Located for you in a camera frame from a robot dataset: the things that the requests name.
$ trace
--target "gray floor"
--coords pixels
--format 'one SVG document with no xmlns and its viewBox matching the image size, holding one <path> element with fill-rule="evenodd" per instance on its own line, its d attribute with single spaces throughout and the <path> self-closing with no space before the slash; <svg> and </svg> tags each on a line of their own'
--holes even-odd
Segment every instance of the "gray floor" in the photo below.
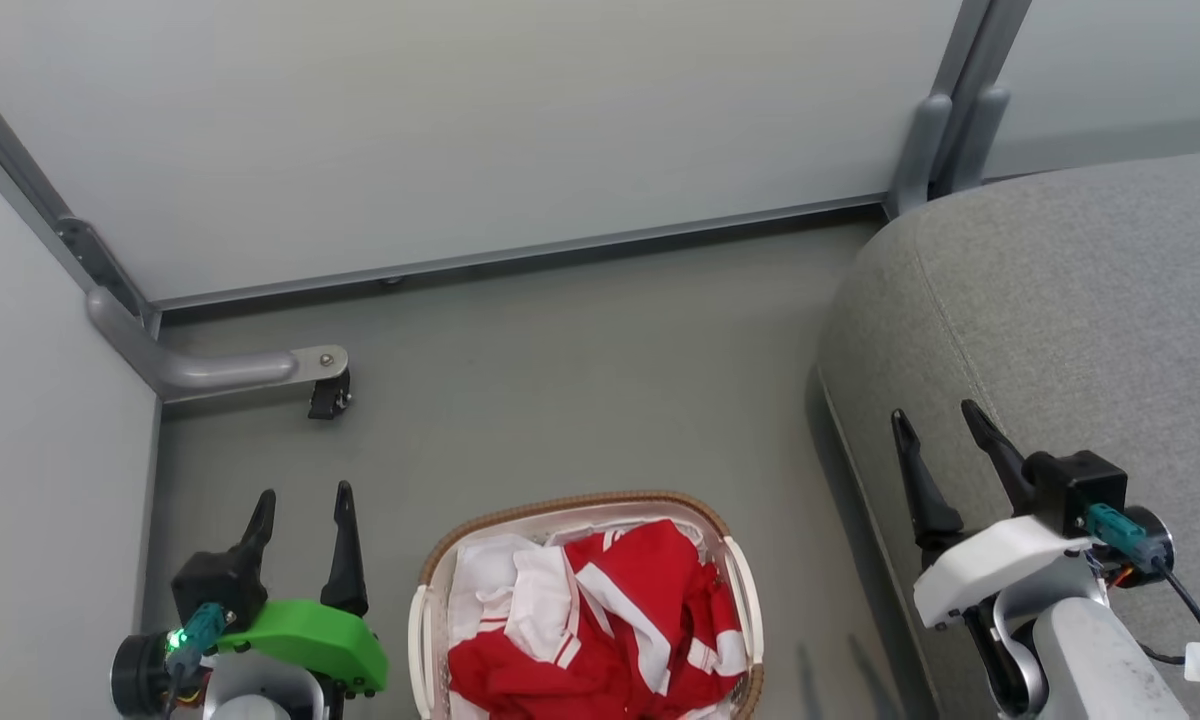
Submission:
<svg viewBox="0 0 1200 720">
<path fill-rule="evenodd" d="M 263 580 L 272 598 L 316 598 L 335 484 L 350 480 L 391 671 L 389 692 L 348 718 L 412 718 L 408 605 L 445 532 L 524 502 L 671 488 L 714 506 L 751 562 L 762 718 L 929 715 L 833 430 L 816 407 L 806 416 L 821 318 L 878 227 L 851 218 L 167 328 L 168 346 L 200 354 L 340 343 L 356 401 L 335 422 L 304 418 L 304 389 L 166 412 L 148 628 L 175 619 L 167 582 L 185 557 L 235 542 L 268 487 Z"/>
</svg>

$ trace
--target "black cable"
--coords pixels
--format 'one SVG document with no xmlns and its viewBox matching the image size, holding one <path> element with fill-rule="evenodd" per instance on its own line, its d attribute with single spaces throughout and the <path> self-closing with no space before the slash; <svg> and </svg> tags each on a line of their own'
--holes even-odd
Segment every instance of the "black cable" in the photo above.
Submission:
<svg viewBox="0 0 1200 720">
<path fill-rule="evenodd" d="M 1168 580 L 1168 583 L 1171 584 L 1178 596 L 1182 598 L 1182 602 L 1186 602 L 1186 608 L 1190 611 L 1192 616 L 1195 616 L 1195 622 L 1200 624 L 1200 606 L 1195 604 L 1192 594 L 1186 592 L 1186 588 L 1182 587 L 1182 583 L 1176 575 L 1174 575 L 1174 571 L 1168 569 L 1168 565 L 1164 565 L 1162 557 L 1156 557 L 1156 559 L 1152 560 L 1152 566 L 1164 575 L 1164 580 Z"/>
<path fill-rule="evenodd" d="M 164 710 L 160 714 L 164 720 L 174 716 L 174 708 L 178 707 L 178 688 L 184 684 L 185 673 L 187 673 L 187 666 L 181 662 L 174 665 L 174 673 L 170 674 L 169 697 L 166 698 Z"/>
<path fill-rule="evenodd" d="M 1152 650 L 1144 643 L 1138 643 L 1138 647 L 1142 648 L 1144 653 L 1147 653 L 1147 658 L 1163 662 L 1164 665 L 1186 665 L 1186 655 L 1163 655 L 1163 653 Z"/>
</svg>

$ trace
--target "basket handle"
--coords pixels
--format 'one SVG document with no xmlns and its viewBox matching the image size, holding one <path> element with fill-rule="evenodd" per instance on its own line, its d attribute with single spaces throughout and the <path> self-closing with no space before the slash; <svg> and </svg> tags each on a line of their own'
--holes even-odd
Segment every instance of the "basket handle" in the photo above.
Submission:
<svg viewBox="0 0 1200 720">
<path fill-rule="evenodd" d="M 751 577 L 751 565 L 732 536 L 724 538 L 724 550 L 728 587 L 733 589 L 733 606 L 738 608 L 738 623 L 742 624 L 742 642 L 746 644 L 751 665 L 761 665 L 764 661 L 764 620 L 760 618 L 760 594 Z"/>
<path fill-rule="evenodd" d="M 431 598 L 426 584 L 419 584 L 409 605 L 409 680 L 413 703 L 422 720 L 431 720 L 436 707 L 436 674 L 431 673 Z"/>
</svg>

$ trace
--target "laundry basket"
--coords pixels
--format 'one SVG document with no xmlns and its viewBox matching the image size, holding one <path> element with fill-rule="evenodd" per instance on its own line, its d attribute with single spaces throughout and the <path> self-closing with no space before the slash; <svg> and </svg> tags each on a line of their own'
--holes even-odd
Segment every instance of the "laundry basket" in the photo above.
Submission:
<svg viewBox="0 0 1200 720">
<path fill-rule="evenodd" d="M 553 533 L 592 526 L 644 523 L 673 520 L 678 526 L 701 533 L 708 560 L 720 570 L 720 578 L 733 593 L 733 605 L 746 644 L 746 673 L 738 680 L 728 702 L 733 718 L 750 718 L 764 685 L 764 625 L 760 619 L 751 568 L 733 542 L 719 515 L 695 498 L 674 492 L 608 492 L 539 502 L 535 505 L 485 515 L 460 524 L 431 551 L 422 565 L 422 577 L 409 607 L 409 679 L 413 701 L 422 720 L 449 720 L 449 587 L 462 544 L 499 534 L 544 542 Z"/>
</svg>

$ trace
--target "teal connector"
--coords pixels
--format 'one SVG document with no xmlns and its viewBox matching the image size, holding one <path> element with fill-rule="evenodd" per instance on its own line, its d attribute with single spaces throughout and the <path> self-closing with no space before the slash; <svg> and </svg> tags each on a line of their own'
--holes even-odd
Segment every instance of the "teal connector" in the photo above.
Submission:
<svg viewBox="0 0 1200 720">
<path fill-rule="evenodd" d="M 226 612 L 218 602 L 204 602 L 187 620 L 187 625 L 169 632 L 164 647 L 164 666 L 194 667 L 208 648 L 226 632 Z"/>
<path fill-rule="evenodd" d="M 1164 548 L 1160 542 L 1152 542 L 1147 539 L 1147 529 L 1139 523 L 1127 518 L 1115 506 L 1097 505 L 1088 506 L 1088 515 L 1085 518 L 1085 530 L 1093 538 L 1100 539 L 1104 544 L 1116 548 L 1129 557 L 1134 565 L 1145 574 L 1153 571 L 1153 562 L 1164 559 Z"/>
</svg>

